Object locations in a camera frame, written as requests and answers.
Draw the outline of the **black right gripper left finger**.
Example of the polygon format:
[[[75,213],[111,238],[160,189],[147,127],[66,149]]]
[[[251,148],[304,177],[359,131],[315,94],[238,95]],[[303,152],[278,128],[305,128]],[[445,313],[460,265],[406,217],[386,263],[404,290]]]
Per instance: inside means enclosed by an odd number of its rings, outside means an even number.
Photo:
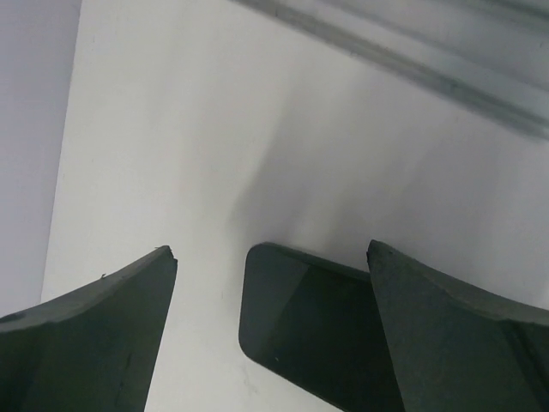
[[[1,319],[3,411],[143,411],[175,286],[169,246]]]

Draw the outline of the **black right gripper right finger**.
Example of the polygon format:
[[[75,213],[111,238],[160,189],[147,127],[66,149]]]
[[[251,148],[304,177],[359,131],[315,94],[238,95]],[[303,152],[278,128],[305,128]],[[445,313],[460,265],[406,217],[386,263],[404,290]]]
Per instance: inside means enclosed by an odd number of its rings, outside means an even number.
[[[371,282],[407,411],[546,411],[548,312],[373,240]]]

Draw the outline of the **black phone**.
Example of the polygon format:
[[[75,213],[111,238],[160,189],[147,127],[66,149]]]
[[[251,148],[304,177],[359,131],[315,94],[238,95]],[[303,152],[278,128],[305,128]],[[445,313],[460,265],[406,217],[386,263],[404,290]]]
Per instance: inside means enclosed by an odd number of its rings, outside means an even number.
[[[343,411],[402,411],[368,272],[261,243],[250,248],[238,343],[255,363]]]

